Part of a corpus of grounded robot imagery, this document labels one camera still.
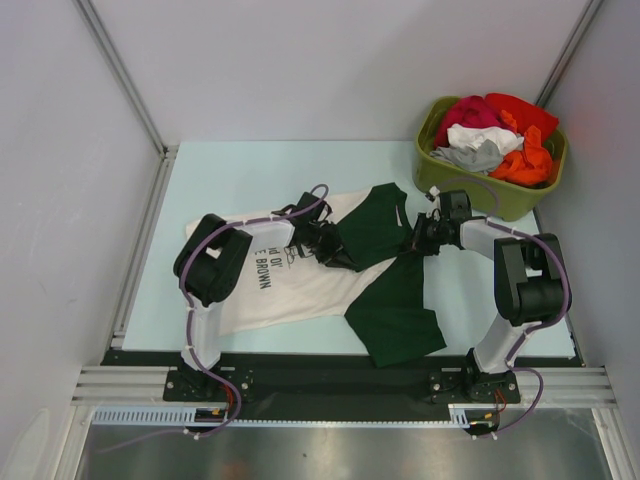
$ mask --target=plastic bin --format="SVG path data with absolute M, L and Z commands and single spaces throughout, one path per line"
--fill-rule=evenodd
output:
M 426 192 L 433 185 L 440 185 L 447 180 L 461 177 L 460 182 L 447 184 L 442 190 L 464 189 L 467 191 L 471 205 L 475 210 L 491 212 L 495 208 L 493 196 L 481 185 L 465 182 L 463 179 L 470 177 L 481 180 L 494 189 L 500 198 L 500 208 L 496 215 L 506 221 L 518 220 L 531 211 L 545 195 L 552 192 L 560 183 L 567 155 L 567 138 L 560 129 L 556 129 L 544 143 L 544 147 L 553 159 L 553 169 L 546 187 L 526 188 L 487 175 L 467 172 L 456 165 L 429 156 L 429 152 L 433 150 L 433 141 L 444 114 L 459 99 L 460 97 L 442 97 L 431 107 L 427 119 L 416 136 L 416 149 L 420 158 L 415 169 L 414 182 L 420 190 Z

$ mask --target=dark green fabric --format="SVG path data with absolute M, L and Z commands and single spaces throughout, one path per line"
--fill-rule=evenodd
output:
M 406 199 L 407 194 L 395 183 L 377 185 L 338 222 L 340 239 L 357 272 L 398 256 L 411 234 L 404 210 Z M 398 225 L 398 216 L 402 225 Z
M 446 347 L 436 314 L 423 308 L 423 257 L 400 255 L 349 306 L 347 322 L 377 367 Z
M 378 185 L 338 222 L 340 237 L 358 271 L 397 257 L 345 314 L 378 367 L 446 347 L 435 312 L 423 307 L 423 257 L 402 253 L 412 230 L 406 198 L 395 183 Z

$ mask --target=pile of clothes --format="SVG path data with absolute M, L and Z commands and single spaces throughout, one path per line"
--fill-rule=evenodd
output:
M 429 155 L 525 187 L 545 185 L 553 160 L 543 147 L 558 119 L 503 93 L 460 99 L 445 114 Z

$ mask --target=clothing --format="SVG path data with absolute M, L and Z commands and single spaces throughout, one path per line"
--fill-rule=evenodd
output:
M 525 187 L 545 182 L 551 175 L 553 160 L 546 148 L 538 127 L 530 126 L 524 134 L 524 149 L 513 151 L 489 176 Z
M 378 366 L 444 348 L 435 313 L 423 308 L 423 259 L 400 254 L 411 234 L 406 197 L 393 183 L 328 197 L 333 210 L 328 220 L 336 223 L 360 271 L 321 265 L 304 248 L 304 256 L 296 247 L 257 252 L 245 261 L 223 303 L 220 334 L 345 315 Z M 197 224 L 187 227 L 188 234 Z M 373 313 L 378 306 L 384 314 Z
M 542 108 L 531 105 L 512 95 L 504 93 L 490 93 L 485 97 L 487 104 L 495 110 L 508 112 L 518 124 L 518 133 L 524 133 L 532 125 L 540 130 L 540 139 L 544 143 L 558 127 L 558 119 Z
M 466 128 L 459 124 L 453 125 L 447 130 L 449 144 L 454 148 L 470 147 L 473 150 L 480 148 L 486 140 L 491 140 L 498 146 L 500 155 L 506 155 L 521 147 L 523 137 L 498 127 Z
M 431 152 L 433 158 L 439 158 L 445 162 L 464 168 L 469 172 L 483 173 L 487 175 L 493 172 L 504 159 L 498 146 L 491 140 L 485 140 L 478 150 L 471 147 L 445 148 L 438 147 Z
M 461 98 L 444 115 L 433 142 L 434 149 L 449 146 L 447 129 L 456 123 L 469 128 L 500 127 L 506 130 L 511 129 L 500 118 L 500 110 L 493 108 L 482 97 L 473 95 Z

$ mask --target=gray cloth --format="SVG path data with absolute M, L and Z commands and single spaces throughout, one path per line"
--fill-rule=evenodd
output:
M 470 147 L 465 148 L 445 148 L 438 147 L 431 152 L 433 158 L 453 163 L 469 172 L 483 173 L 488 175 L 493 172 L 504 158 L 500 155 L 498 146 L 491 140 L 485 140 L 478 150 Z

